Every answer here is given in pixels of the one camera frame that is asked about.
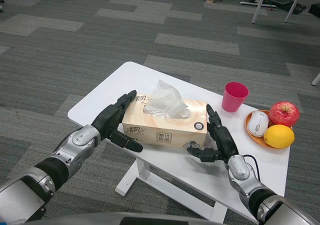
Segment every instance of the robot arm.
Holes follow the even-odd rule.
[[[297,208],[284,197],[275,194],[256,177],[254,168],[239,154],[228,129],[212,107],[207,105],[209,115],[208,131],[216,141],[213,148],[189,147],[187,151],[201,162],[224,161],[231,186],[239,193],[243,205],[257,219],[266,225],[319,225],[309,214]]]
[[[54,193],[78,172],[102,140],[108,139],[121,148],[140,153],[141,144],[117,131],[136,95],[135,90],[124,94],[115,104],[106,107],[91,125],[67,136],[66,143],[60,146],[62,141],[49,157],[1,186],[0,224],[40,219]]]

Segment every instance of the white table leg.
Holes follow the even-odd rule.
[[[227,213],[227,208],[217,201],[214,204],[213,211],[210,217],[210,221],[223,224]]]
[[[150,175],[150,166],[140,159],[135,159],[136,165],[138,167],[139,177],[146,180]]]
[[[255,13],[254,13],[254,16],[253,16],[253,19],[252,19],[252,23],[254,24],[257,20],[257,17],[258,17],[258,13],[259,13],[259,9],[261,8],[261,5],[263,3],[264,0],[258,0],[258,4],[257,4],[257,7],[256,7],[256,10],[255,10]]]
[[[288,18],[289,18],[290,15],[292,14],[292,12],[295,10],[296,5],[297,5],[297,2],[298,2],[298,0],[294,0],[292,6],[291,6],[291,8],[290,8],[290,11],[289,11],[288,15],[286,16],[286,18],[285,18],[285,20],[284,20],[285,23],[287,22]]]
[[[313,80],[313,82],[311,83],[313,86],[317,85],[317,83],[320,82],[320,73],[318,74],[318,76],[316,76],[316,78]]]
[[[115,191],[125,196],[131,186],[134,184],[135,180],[139,176],[138,173],[138,166],[137,166],[137,160],[132,164],[132,166],[129,168],[129,170],[126,172],[124,177],[121,179],[119,184],[116,186]]]
[[[116,186],[115,191],[122,196],[125,196],[137,178],[165,194],[169,198],[182,204],[186,208],[194,211],[196,214],[199,214],[203,218],[216,223],[224,222],[227,212],[227,208],[225,206],[216,202],[214,207],[212,207],[195,198],[170,182],[150,172],[149,164],[140,159],[135,160],[130,169]]]

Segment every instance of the red apple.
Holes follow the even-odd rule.
[[[282,124],[287,127],[292,127],[300,117],[299,109],[296,105],[289,101],[279,101],[274,104],[268,115],[273,124]]]

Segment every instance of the tissue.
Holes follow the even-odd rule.
[[[187,107],[177,89],[159,80],[143,112],[161,118],[186,119],[190,115]]]

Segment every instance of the orange plate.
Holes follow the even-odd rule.
[[[267,110],[258,110],[258,111],[261,111],[261,112],[263,112],[263,113],[265,113],[265,114],[269,114],[269,111],[267,111]],[[265,143],[265,140],[264,140],[264,137],[262,136],[262,137],[257,137],[257,136],[253,136],[250,132],[249,132],[249,130],[248,130],[248,123],[249,123],[249,121],[250,121],[250,119],[251,119],[251,113],[249,113],[248,114],[248,116],[246,116],[246,119],[245,119],[245,121],[244,121],[244,126],[245,126],[245,130],[246,130],[246,132],[248,133],[248,135],[250,136],[250,138],[253,140],[253,141],[255,141],[257,144],[260,144],[261,146],[263,146],[263,147],[265,147],[265,148],[268,148],[268,149],[282,149],[282,148],[276,148],[276,147],[272,147],[272,146],[269,146],[268,144],[266,144]]]

